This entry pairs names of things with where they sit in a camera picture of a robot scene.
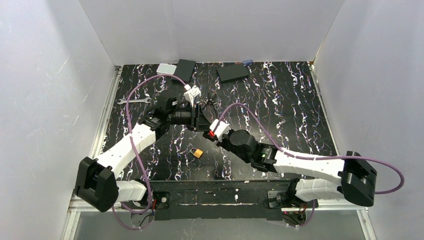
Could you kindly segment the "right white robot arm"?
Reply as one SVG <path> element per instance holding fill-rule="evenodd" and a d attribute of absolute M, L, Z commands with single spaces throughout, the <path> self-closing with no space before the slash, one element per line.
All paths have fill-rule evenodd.
<path fill-rule="evenodd" d="M 348 151 L 342 158 L 293 151 L 281 151 L 274 145 L 260 143 L 246 130 L 206 133 L 228 152 L 261 172 L 298 174 L 308 179 L 290 181 L 284 197 L 307 203 L 316 199 L 346 200 L 362 207 L 374 205 L 377 171 L 361 155 Z"/>

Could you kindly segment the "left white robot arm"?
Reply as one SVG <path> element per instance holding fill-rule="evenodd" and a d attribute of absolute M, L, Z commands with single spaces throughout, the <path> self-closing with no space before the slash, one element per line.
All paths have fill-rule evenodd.
<path fill-rule="evenodd" d="M 152 189 L 148 180 L 118 181 L 119 174 L 140 153 L 152 146 L 173 125 L 194 132 L 209 133 L 214 129 L 198 103 L 172 97 L 154 106 L 109 150 L 82 159 L 78 166 L 74 193 L 100 212 L 118 202 L 150 202 Z"/>

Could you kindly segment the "brass padlock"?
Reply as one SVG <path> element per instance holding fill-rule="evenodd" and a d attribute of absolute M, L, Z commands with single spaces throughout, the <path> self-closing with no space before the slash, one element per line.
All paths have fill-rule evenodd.
<path fill-rule="evenodd" d="M 192 148 L 190 150 L 190 153 L 197 159 L 200 159 L 202 157 L 202 155 L 204 154 L 204 152 L 201 149 L 198 149 L 198 148 Z"/>

